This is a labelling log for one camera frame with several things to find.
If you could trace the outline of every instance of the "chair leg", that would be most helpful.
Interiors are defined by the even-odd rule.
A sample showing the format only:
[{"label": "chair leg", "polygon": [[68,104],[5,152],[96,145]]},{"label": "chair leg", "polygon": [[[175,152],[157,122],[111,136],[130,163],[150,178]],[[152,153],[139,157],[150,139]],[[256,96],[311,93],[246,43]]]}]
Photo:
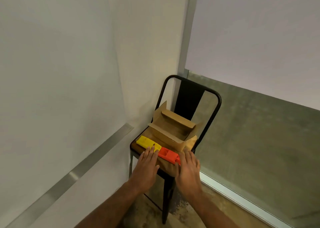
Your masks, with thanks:
[{"label": "chair leg", "polygon": [[162,204],[162,224],[165,224],[169,214],[170,202],[174,193],[174,178],[164,180],[163,204]]},{"label": "chair leg", "polygon": [[132,161],[133,161],[133,158],[134,158],[134,154],[132,153],[132,151],[130,151],[129,178],[130,178],[131,173],[132,173]]}]

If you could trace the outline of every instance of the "black metal chair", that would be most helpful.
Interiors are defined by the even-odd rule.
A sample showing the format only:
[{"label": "black metal chair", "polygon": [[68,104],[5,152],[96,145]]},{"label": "black metal chair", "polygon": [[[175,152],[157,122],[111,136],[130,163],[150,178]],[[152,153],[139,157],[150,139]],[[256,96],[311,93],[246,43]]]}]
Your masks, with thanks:
[{"label": "black metal chair", "polygon": [[[192,116],[193,116],[194,112],[196,111],[196,108],[200,102],[200,99],[205,91],[208,91],[208,92],[214,94],[218,98],[217,106],[215,107],[215,109],[214,109],[212,115],[210,116],[207,124],[205,125],[202,133],[200,134],[198,140],[195,142],[195,144],[191,150],[194,153],[197,146],[202,141],[204,135],[206,134],[208,128],[210,127],[212,121],[214,120],[215,116],[217,115],[217,113],[220,109],[221,102],[222,102],[221,96],[219,95],[218,92],[216,92],[215,90],[210,89],[206,86],[203,86],[201,84],[198,84],[196,82],[193,82],[191,80],[188,80],[188,79],[181,77],[181,76],[178,76],[178,75],[171,75],[171,76],[168,76],[163,83],[162,90],[161,90],[157,105],[155,107],[156,109],[160,106],[160,102],[161,102],[163,93],[165,91],[167,82],[171,78],[176,78],[176,79],[181,80],[174,112],[177,113],[178,115],[188,119],[188,120],[192,119]],[[132,173],[133,156],[135,156],[136,158],[139,158],[139,156],[140,156],[140,154],[131,147],[132,143],[130,145],[129,175],[131,175],[131,173]],[[147,196],[147,198],[150,199],[150,201],[153,202],[154,205],[156,205],[162,211],[162,223],[165,224],[167,217],[168,217],[168,214],[169,214],[170,202],[171,202],[172,195],[173,195],[174,188],[175,188],[175,180],[174,180],[174,177],[170,176],[169,174],[167,174],[166,172],[164,172],[161,169],[158,170],[157,174],[164,179],[162,209],[155,202],[153,202],[148,196]]]}]

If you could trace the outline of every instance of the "yellow object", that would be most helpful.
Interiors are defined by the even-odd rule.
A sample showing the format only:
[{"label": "yellow object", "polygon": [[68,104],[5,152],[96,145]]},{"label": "yellow object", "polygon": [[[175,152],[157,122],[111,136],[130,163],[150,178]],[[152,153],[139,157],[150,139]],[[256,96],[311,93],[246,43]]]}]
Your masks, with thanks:
[{"label": "yellow object", "polygon": [[137,140],[137,144],[141,145],[143,148],[148,148],[148,147],[152,147],[154,145],[154,151],[161,149],[161,145],[157,144],[156,142],[154,142],[153,140],[150,140],[147,137],[144,136],[140,136],[140,138]]}]

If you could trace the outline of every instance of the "right hand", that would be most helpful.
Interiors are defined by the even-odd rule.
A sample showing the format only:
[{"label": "right hand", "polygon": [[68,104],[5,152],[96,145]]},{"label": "right hand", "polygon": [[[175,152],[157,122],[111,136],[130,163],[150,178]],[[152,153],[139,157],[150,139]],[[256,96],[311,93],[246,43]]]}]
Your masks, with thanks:
[{"label": "right hand", "polygon": [[202,194],[200,181],[200,162],[194,153],[188,149],[184,149],[183,153],[179,153],[181,168],[179,172],[179,164],[176,166],[176,184],[182,195],[188,202],[192,202],[198,195]]}]

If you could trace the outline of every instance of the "cardboard box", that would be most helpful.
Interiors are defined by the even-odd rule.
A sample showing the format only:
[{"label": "cardboard box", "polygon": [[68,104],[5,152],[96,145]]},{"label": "cardboard box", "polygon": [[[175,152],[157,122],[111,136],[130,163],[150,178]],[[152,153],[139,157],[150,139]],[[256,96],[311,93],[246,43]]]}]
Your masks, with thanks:
[{"label": "cardboard box", "polygon": [[154,111],[153,122],[148,125],[155,137],[177,151],[182,151],[185,146],[194,146],[200,127],[200,124],[168,110],[167,102]]}]

